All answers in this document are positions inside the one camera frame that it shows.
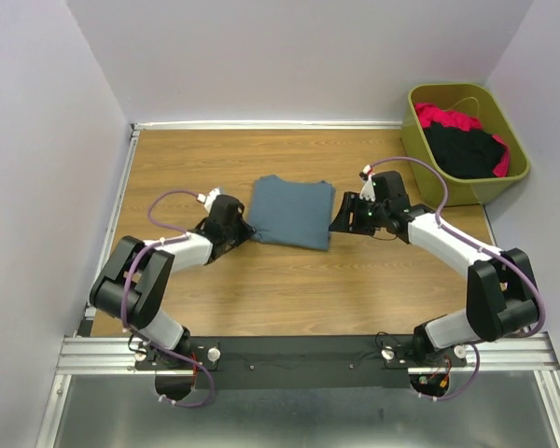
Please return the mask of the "blue-grey t shirt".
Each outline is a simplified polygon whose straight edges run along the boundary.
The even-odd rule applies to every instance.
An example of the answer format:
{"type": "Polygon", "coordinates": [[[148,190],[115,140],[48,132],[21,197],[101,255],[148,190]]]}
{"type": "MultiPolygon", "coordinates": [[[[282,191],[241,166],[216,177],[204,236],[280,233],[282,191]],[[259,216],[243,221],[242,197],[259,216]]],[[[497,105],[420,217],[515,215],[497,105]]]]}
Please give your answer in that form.
{"type": "Polygon", "coordinates": [[[335,188],[328,182],[286,181],[276,175],[259,178],[253,187],[247,222],[253,240],[317,251],[329,250],[329,225],[335,188]]]}

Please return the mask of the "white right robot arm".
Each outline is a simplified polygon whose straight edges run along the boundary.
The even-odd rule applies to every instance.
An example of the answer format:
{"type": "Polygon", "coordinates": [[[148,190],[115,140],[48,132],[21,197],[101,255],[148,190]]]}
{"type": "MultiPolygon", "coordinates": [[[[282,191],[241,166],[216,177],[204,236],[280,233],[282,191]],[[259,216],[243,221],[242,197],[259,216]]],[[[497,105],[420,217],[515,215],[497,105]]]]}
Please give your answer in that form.
{"type": "Polygon", "coordinates": [[[367,175],[361,192],[347,191],[332,232],[372,236],[385,230],[425,249],[467,282],[464,309],[417,326],[403,351],[421,363],[463,343],[493,342],[537,324],[543,316],[528,256],[469,237],[433,209],[411,204],[400,174],[367,175]]]}

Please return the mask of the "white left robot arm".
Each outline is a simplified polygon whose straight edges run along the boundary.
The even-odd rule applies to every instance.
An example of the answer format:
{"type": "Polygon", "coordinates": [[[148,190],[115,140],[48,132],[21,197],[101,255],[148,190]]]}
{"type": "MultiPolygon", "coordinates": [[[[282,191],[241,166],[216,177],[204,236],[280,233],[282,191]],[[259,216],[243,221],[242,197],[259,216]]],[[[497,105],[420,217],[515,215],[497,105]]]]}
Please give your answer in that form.
{"type": "Polygon", "coordinates": [[[91,306],[120,320],[152,347],[185,359],[190,358],[189,330],[161,308],[171,274],[210,264],[255,233],[238,199],[214,189],[197,200],[208,215],[196,228],[173,238],[120,239],[89,295],[91,306]]]}

